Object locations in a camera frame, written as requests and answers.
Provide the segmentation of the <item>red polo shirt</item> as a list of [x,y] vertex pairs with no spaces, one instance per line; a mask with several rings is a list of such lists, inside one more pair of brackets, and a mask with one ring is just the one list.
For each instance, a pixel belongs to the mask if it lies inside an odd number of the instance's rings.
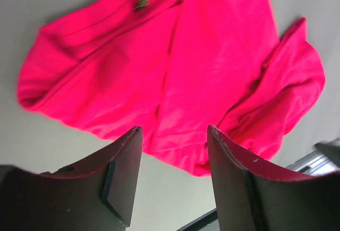
[[39,29],[17,99],[104,140],[140,126],[144,153],[209,176],[209,125],[270,160],[325,81],[306,19],[280,36],[269,0],[98,0]]

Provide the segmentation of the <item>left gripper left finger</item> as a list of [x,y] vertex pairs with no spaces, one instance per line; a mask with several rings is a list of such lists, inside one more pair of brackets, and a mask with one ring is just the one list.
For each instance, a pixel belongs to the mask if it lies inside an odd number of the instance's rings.
[[142,128],[54,173],[1,166],[1,230],[125,230],[137,188]]

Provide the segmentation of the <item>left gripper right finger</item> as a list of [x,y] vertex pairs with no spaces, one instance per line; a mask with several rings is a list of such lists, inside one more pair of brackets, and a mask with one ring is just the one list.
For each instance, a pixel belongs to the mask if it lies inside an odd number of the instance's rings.
[[221,230],[339,230],[339,172],[312,176],[269,162],[209,126]]

